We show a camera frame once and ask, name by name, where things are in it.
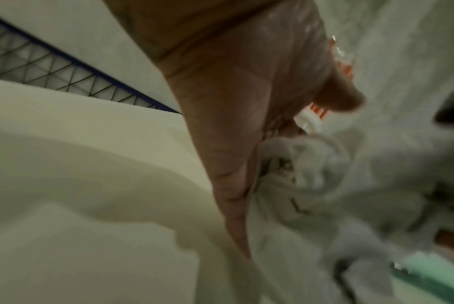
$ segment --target white cloth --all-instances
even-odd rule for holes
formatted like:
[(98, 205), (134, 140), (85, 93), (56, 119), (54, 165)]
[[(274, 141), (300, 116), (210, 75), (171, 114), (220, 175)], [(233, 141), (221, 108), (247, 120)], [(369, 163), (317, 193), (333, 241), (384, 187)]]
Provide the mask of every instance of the white cloth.
[(252, 259), (291, 304), (382, 302), (390, 262), (428, 249), (454, 205), (454, 131), (276, 138), (258, 167)]

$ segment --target blue edge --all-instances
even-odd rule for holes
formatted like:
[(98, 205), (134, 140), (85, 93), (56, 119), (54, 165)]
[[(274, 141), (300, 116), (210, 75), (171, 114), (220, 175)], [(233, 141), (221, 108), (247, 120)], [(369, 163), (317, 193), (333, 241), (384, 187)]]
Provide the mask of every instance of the blue edge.
[(117, 79), (114, 79), (112, 77), (110, 77), (109, 75), (107, 74), (104, 74), (102, 73), (101, 71), (97, 70), (97, 69), (94, 69), (93, 67), (83, 63), (82, 61), (70, 56), (70, 55), (67, 55), (66, 53), (62, 52), (61, 50), (57, 49), (57, 48), (54, 48), (50, 45), (48, 45), (47, 43), (35, 38), (34, 36), (31, 36), (25, 32), (23, 32), (22, 30), (19, 30), (18, 28), (8, 24), (7, 22), (3, 21), (0, 19), (0, 25), (6, 27), (7, 29), (9, 29), (9, 31), (12, 31), (14, 33), (17, 33), (23, 37), (25, 37), (26, 39), (32, 41), (33, 43), (36, 43), (46, 49), (48, 49), (49, 51), (51, 51), (52, 53), (72, 62), (73, 64), (75, 64), (76, 66), (79, 66), (81, 68), (84, 68), (86, 69), (87, 71), (91, 72), (92, 74), (98, 76), (98, 77), (101, 77), (101, 78), (104, 78), (105, 80), (111, 82), (112, 84), (118, 86), (119, 88), (123, 89), (123, 90), (126, 90), (127, 92), (129, 92), (130, 94), (133, 94), (143, 100), (145, 100), (146, 102), (154, 105), (157, 107), (158, 110), (162, 110), (162, 111), (166, 111), (166, 112), (172, 112), (172, 113), (178, 113), (177, 111), (175, 111), (174, 109), (170, 108), (170, 107), (167, 107), (166, 105), (160, 103), (159, 101), (145, 95), (144, 93), (142, 92), (139, 92), (137, 91), (136, 89), (133, 89), (123, 83), (121, 83), (120, 81), (118, 81)]

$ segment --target wire grid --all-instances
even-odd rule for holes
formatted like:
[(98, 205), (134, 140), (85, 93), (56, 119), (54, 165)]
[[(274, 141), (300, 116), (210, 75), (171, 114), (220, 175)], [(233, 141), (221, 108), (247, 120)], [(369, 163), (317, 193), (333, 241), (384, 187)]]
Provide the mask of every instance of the wire grid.
[(0, 24), (0, 79), (158, 109), (99, 74)]

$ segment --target crumpled cloth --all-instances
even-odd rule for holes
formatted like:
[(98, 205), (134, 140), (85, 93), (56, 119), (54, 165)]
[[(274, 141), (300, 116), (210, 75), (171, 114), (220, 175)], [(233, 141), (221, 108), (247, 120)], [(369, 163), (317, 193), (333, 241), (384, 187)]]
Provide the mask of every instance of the crumpled cloth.
[(454, 212), (454, 130), (267, 140), (247, 201), (252, 260), (285, 303), (379, 302), (391, 262)]

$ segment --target human hand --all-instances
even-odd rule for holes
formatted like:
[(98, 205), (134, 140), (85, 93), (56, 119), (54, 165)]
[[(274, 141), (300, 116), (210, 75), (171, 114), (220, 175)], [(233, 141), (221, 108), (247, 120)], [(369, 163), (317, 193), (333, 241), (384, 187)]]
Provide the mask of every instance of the human hand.
[(350, 111), (363, 95), (336, 70), (312, 0), (105, 0), (175, 94), (236, 245), (248, 255), (246, 193), (257, 145), (295, 136), (315, 100)]

